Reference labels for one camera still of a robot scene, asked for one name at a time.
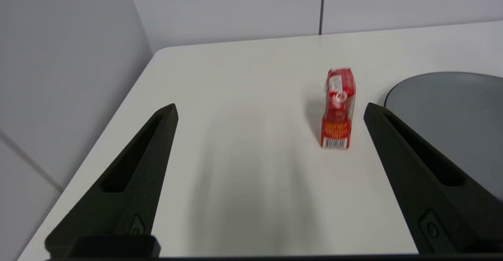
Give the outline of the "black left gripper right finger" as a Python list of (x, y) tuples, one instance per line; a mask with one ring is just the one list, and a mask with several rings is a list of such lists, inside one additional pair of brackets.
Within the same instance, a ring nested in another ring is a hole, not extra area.
[(367, 130), (420, 254), (502, 254), (502, 202), (388, 109)]

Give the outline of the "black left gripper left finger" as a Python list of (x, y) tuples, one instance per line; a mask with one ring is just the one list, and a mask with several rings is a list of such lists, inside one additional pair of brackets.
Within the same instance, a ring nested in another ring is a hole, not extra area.
[(152, 236), (178, 112), (157, 110), (45, 239), (50, 255), (159, 255)]

